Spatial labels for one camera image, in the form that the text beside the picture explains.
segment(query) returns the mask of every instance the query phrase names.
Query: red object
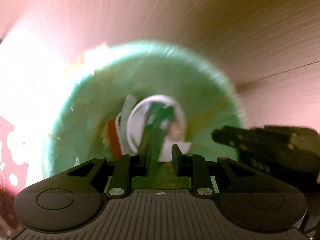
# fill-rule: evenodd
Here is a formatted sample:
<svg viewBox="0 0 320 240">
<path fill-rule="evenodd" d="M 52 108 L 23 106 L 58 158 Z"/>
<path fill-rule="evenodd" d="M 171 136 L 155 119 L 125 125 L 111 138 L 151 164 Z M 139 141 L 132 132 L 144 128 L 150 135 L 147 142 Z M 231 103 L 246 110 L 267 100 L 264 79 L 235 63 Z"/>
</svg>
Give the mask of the red object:
<svg viewBox="0 0 320 240">
<path fill-rule="evenodd" d="M 118 135 L 116 132 L 116 120 L 111 120 L 108 123 L 108 135 L 110 139 L 110 147 L 113 157 L 118 160 L 121 156 L 121 147 L 118 139 Z"/>
<path fill-rule="evenodd" d="M 14 131 L 14 125 L 0 116 L 0 141 L 2 143 L 0 160 L 0 216 L 11 228 L 19 226 L 19 221 L 13 210 L 16 195 L 25 188 L 28 164 L 17 165 L 11 157 L 7 146 L 7 136 Z M 18 178 L 18 184 L 12 185 L 9 177 L 13 174 Z"/>
</svg>

